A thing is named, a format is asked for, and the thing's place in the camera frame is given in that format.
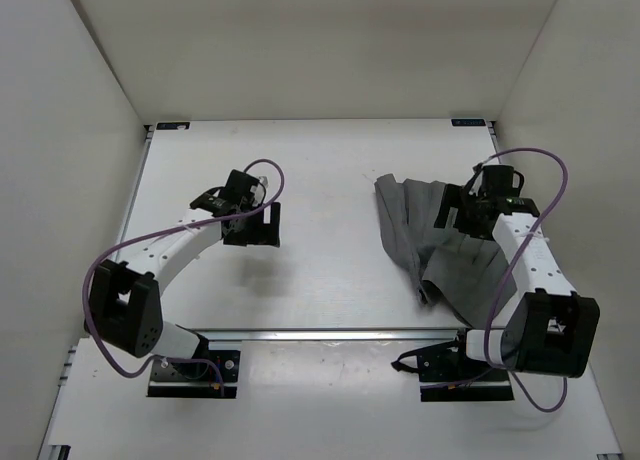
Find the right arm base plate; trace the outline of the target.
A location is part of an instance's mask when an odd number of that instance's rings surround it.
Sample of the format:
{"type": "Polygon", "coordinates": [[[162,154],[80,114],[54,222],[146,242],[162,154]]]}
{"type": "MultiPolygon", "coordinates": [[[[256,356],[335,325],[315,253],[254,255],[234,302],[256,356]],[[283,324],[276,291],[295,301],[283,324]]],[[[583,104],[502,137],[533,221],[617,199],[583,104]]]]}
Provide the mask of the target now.
{"type": "Polygon", "coordinates": [[[418,376],[422,403],[514,400],[509,375],[468,358],[455,340],[404,352],[391,367],[418,376]]]}

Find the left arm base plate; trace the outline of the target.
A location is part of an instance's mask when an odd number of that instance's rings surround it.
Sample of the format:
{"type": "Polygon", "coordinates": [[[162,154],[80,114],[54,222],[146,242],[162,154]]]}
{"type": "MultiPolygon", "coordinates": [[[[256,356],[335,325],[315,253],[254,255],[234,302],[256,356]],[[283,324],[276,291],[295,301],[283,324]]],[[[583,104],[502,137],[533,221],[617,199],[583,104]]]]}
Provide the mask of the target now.
{"type": "Polygon", "coordinates": [[[209,355],[220,370],[222,386],[216,372],[206,365],[163,366],[160,361],[155,361],[149,376],[147,396],[173,399],[235,399],[241,351],[210,350],[209,355]]]}

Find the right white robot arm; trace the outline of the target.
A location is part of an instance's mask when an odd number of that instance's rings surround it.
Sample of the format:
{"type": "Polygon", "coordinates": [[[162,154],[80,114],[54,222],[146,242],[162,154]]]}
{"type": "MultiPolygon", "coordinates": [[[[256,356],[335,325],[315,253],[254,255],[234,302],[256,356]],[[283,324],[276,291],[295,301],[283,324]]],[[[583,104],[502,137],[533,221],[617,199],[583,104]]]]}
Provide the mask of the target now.
{"type": "Polygon", "coordinates": [[[561,272],[538,220],[541,214],[522,196],[525,177],[511,166],[478,164],[463,186],[444,188],[435,227],[495,242],[516,286],[506,325],[470,330],[466,345],[448,356],[449,371],[471,380],[485,362],[495,368],[578,378],[583,375],[600,309],[580,295],[561,272]]]}

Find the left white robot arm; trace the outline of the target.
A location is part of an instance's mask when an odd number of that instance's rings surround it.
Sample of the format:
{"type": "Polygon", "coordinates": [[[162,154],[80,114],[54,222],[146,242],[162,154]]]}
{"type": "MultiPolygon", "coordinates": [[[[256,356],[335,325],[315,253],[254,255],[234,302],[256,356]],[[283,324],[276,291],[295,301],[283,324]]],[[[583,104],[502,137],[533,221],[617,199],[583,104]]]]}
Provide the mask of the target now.
{"type": "Polygon", "coordinates": [[[281,205],[267,195],[268,180],[234,170],[225,185],[194,199],[167,232],[146,239],[142,250],[119,262],[102,260],[86,297],[87,331],[101,344],[135,358],[157,355],[188,378],[208,369],[206,339],[164,319],[161,297],[169,284],[205,250],[280,244],[281,205]]]}

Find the grey pleated skirt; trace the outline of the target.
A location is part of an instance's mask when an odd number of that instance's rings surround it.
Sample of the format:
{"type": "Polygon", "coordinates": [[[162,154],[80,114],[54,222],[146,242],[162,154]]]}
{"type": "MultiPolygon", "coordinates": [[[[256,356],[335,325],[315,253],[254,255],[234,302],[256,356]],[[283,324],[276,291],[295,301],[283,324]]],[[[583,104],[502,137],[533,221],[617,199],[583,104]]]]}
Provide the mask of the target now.
{"type": "Polygon", "coordinates": [[[445,184],[385,174],[374,183],[380,237],[389,258],[408,276],[427,308],[448,307],[462,323],[482,329],[508,262],[497,243],[434,226],[445,184]]]}

